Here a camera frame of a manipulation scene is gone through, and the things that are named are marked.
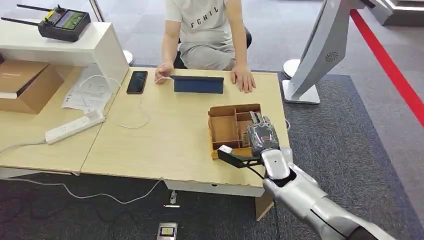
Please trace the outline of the person's right hand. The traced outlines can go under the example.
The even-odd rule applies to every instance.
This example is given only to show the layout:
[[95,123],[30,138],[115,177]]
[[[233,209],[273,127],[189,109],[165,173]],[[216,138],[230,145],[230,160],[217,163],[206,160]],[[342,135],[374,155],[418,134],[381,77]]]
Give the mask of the person's right hand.
[[171,73],[174,71],[173,62],[163,62],[155,70],[155,84],[163,84],[167,80],[170,80]]

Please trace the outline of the person's left hand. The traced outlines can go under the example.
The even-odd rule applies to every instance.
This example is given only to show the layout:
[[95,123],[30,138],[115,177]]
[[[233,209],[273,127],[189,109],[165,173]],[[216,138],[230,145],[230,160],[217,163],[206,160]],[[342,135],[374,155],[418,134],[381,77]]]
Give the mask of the person's left hand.
[[240,92],[251,93],[256,88],[254,77],[246,65],[237,64],[231,70],[230,79]]

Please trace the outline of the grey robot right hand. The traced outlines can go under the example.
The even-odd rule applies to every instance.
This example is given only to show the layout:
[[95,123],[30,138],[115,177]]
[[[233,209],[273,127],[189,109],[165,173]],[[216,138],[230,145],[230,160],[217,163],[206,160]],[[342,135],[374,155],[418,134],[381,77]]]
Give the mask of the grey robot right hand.
[[260,112],[249,111],[252,124],[246,127],[251,155],[259,157],[265,150],[280,150],[278,135],[270,119]]

